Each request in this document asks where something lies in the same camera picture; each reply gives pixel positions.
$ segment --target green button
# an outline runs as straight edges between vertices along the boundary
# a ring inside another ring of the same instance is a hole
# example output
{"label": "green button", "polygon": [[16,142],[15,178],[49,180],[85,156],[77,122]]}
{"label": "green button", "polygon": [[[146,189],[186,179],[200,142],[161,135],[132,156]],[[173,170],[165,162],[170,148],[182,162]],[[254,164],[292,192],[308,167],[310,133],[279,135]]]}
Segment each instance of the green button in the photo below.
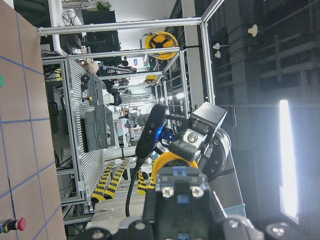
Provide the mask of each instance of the green button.
{"label": "green button", "polygon": [[3,87],[4,85],[5,85],[5,78],[0,74],[0,87]]}

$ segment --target beige tile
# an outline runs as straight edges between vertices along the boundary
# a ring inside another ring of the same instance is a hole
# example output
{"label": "beige tile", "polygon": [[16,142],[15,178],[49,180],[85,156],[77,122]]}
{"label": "beige tile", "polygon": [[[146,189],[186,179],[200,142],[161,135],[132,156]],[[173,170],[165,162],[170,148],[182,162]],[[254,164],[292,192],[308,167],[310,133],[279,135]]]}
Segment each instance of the beige tile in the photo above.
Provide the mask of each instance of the beige tile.
{"label": "beige tile", "polygon": [[0,130],[0,183],[1,183],[0,184],[0,195],[1,195],[9,190],[7,167],[6,167],[6,161],[5,161],[4,148],[2,144],[1,130]]}
{"label": "beige tile", "polygon": [[[3,198],[0,198],[0,209],[1,209],[0,221],[14,218],[10,194],[4,196]],[[6,234],[1,234],[0,239],[16,240],[17,237],[16,237],[15,231],[10,231]]]}
{"label": "beige tile", "polygon": [[47,232],[46,228],[43,228],[43,230],[39,233],[39,235],[35,238],[35,240],[47,240]]}
{"label": "beige tile", "polygon": [[44,76],[26,69],[25,79],[28,90],[31,118],[48,118],[49,111]]}
{"label": "beige tile", "polygon": [[0,1],[0,55],[22,64],[16,12]]}
{"label": "beige tile", "polygon": [[43,73],[40,36],[37,28],[18,14],[23,64],[33,70]]}
{"label": "beige tile", "polygon": [[48,240],[65,240],[65,226],[62,211],[59,209],[47,224]]}
{"label": "beige tile", "polygon": [[2,127],[11,187],[14,187],[37,172],[31,123],[7,123]]}
{"label": "beige tile", "polygon": [[61,204],[56,166],[52,165],[39,174],[44,211],[49,218]]}
{"label": "beige tile", "polygon": [[0,94],[2,121],[28,119],[29,111],[22,67],[0,59],[0,74],[5,81]]}
{"label": "beige tile", "polygon": [[33,239],[45,224],[38,176],[13,191],[15,215],[26,219],[26,228],[19,232],[19,238]]}
{"label": "beige tile", "polygon": [[33,121],[32,128],[38,169],[41,170],[55,161],[50,120]]}

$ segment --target floor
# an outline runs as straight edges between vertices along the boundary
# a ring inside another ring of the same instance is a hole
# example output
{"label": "floor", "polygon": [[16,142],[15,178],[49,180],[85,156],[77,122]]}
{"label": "floor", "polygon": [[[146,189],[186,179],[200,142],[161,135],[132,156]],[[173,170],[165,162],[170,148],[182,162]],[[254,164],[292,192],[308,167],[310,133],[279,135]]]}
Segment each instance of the floor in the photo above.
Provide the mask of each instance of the floor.
{"label": "floor", "polygon": [[40,37],[0,0],[0,221],[26,218],[1,240],[66,239]]}

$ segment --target red knob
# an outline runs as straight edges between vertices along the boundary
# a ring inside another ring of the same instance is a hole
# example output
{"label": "red knob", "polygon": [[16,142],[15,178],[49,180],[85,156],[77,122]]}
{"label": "red knob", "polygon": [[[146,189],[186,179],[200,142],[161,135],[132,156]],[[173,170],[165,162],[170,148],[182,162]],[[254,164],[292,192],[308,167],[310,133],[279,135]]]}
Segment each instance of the red knob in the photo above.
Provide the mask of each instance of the red knob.
{"label": "red knob", "polygon": [[27,226],[27,220],[24,218],[24,217],[22,217],[19,221],[18,221],[18,229],[20,230],[20,231],[23,231],[23,230],[25,230],[25,228],[26,228],[26,226]]}

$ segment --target fluorescent light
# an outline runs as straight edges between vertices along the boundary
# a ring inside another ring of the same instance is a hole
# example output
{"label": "fluorescent light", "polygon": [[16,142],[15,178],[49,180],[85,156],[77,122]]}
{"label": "fluorescent light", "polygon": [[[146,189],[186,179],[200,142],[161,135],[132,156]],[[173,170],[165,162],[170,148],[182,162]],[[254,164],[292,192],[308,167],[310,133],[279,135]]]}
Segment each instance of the fluorescent light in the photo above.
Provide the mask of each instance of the fluorescent light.
{"label": "fluorescent light", "polygon": [[298,213],[298,193],[288,101],[281,100],[279,108],[283,207],[286,214],[295,217]]}
{"label": "fluorescent light", "polygon": [[176,95],[177,99],[183,99],[185,97],[185,94],[183,92],[180,92]]}

